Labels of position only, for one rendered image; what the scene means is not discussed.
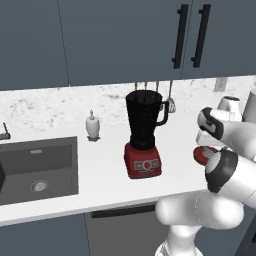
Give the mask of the hanging metal spatula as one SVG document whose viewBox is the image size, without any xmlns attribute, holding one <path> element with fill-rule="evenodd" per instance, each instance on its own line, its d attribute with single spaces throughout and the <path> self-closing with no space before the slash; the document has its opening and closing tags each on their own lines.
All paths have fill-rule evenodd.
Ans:
<svg viewBox="0 0 256 256">
<path fill-rule="evenodd" d="M 175 111 L 176 111 L 175 102 L 174 102 L 173 98 L 171 97 L 172 85 L 173 85 L 173 81 L 170 80 L 169 92 L 168 92 L 168 97 L 167 97 L 167 101 L 169 102 L 169 113 L 175 113 Z"/>
</svg>

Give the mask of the grey dishwasher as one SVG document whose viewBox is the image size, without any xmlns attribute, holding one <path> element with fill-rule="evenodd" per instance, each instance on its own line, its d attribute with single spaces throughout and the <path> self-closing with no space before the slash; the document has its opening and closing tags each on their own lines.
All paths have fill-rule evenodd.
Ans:
<svg viewBox="0 0 256 256">
<path fill-rule="evenodd" d="M 169 229 L 158 221 L 155 210 L 107 218 L 86 213 L 85 221 L 91 256 L 154 256 Z"/>
</svg>

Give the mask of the black tap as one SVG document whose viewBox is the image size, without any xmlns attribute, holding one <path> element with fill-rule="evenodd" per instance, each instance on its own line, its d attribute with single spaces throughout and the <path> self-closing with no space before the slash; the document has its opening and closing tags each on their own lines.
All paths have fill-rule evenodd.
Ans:
<svg viewBox="0 0 256 256">
<path fill-rule="evenodd" d="M 3 123 L 5 132 L 0 134 L 0 140 L 9 140 L 11 139 L 11 134 L 8 132 L 7 126 Z"/>
</svg>

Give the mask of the dark grey sink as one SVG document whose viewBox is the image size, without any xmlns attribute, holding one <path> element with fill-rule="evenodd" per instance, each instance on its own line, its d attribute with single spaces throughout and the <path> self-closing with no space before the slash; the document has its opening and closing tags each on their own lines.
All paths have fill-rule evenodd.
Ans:
<svg viewBox="0 0 256 256">
<path fill-rule="evenodd" d="M 0 145 L 0 206 L 77 193 L 76 137 Z"/>
</svg>

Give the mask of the red round blender lid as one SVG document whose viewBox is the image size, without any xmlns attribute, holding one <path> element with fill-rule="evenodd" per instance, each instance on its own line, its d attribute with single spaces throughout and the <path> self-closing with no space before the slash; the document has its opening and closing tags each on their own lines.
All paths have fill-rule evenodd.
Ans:
<svg viewBox="0 0 256 256">
<path fill-rule="evenodd" d="M 193 150 L 194 160 L 205 166 L 212 155 L 217 152 L 217 149 L 209 146 L 198 146 Z"/>
</svg>

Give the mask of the red blender with black jug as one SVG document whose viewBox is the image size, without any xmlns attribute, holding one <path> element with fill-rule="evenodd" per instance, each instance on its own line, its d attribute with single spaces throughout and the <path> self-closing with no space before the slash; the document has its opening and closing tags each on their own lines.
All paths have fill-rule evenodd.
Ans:
<svg viewBox="0 0 256 256">
<path fill-rule="evenodd" d="M 124 162 L 130 179 L 159 176 L 161 159 L 154 131 L 168 121 L 169 102 L 152 90 L 136 90 L 126 96 L 130 141 L 124 148 Z"/>
</svg>

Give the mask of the white small appliance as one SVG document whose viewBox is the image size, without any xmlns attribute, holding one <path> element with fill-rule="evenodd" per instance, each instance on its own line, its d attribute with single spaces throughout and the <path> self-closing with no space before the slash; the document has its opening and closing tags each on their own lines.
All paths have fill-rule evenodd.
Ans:
<svg viewBox="0 0 256 256">
<path fill-rule="evenodd" d="M 218 109 L 223 110 L 228 114 L 228 121 L 242 121 L 239 98 L 233 96 L 224 96 L 218 104 Z"/>
</svg>

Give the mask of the blue-grey lower cupboard door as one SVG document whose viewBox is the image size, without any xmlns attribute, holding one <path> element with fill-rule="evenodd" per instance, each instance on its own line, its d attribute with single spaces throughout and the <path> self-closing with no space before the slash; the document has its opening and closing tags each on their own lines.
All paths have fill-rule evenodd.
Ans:
<svg viewBox="0 0 256 256">
<path fill-rule="evenodd" d="M 0 227 L 0 256 L 90 256 L 84 215 Z"/>
</svg>

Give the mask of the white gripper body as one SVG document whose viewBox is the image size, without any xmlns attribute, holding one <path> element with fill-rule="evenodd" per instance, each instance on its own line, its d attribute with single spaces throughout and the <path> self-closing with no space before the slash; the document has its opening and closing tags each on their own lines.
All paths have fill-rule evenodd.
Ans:
<svg viewBox="0 0 256 256">
<path fill-rule="evenodd" d="M 212 137 L 210 134 L 208 134 L 206 131 L 199 130 L 197 137 L 196 137 L 196 143 L 200 146 L 220 146 L 221 142 Z"/>
</svg>

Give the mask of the white soap dispenser bottle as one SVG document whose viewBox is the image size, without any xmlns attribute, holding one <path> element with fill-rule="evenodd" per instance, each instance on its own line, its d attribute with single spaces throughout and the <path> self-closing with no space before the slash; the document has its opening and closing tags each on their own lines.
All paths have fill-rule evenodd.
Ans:
<svg viewBox="0 0 256 256">
<path fill-rule="evenodd" d="M 89 139 L 96 140 L 99 138 L 100 121 L 94 115 L 93 110 L 90 110 L 90 116 L 86 118 L 86 131 Z"/>
</svg>

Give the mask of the blue-grey cupboard door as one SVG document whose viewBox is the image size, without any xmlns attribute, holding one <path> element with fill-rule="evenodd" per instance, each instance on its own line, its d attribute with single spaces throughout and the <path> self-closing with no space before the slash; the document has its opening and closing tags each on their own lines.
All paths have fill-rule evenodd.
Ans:
<svg viewBox="0 0 256 256">
<path fill-rule="evenodd" d="M 0 91 L 67 85 L 57 0 L 0 0 Z"/>
<path fill-rule="evenodd" d="M 71 85 L 179 79 L 180 15 L 192 0 L 58 0 Z M 185 50 L 186 31 L 182 57 Z"/>
<path fill-rule="evenodd" d="M 193 67 L 204 4 L 211 5 L 199 68 Z M 256 75 L 256 0 L 192 0 L 182 78 Z"/>
<path fill-rule="evenodd" d="M 0 256 L 90 256 L 84 215 L 0 227 Z"/>
</svg>

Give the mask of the white wall socket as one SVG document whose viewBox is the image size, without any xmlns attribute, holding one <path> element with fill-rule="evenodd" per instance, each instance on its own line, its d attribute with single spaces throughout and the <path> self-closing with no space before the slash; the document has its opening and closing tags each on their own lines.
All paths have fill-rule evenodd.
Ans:
<svg viewBox="0 0 256 256">
<path fill-rule="evenodd" d="M 227 85 L 227 81 L 228 81 L 227 77 L 217 78 L 215 82 L 214 91 L 224 92 Z"/>
</svg>

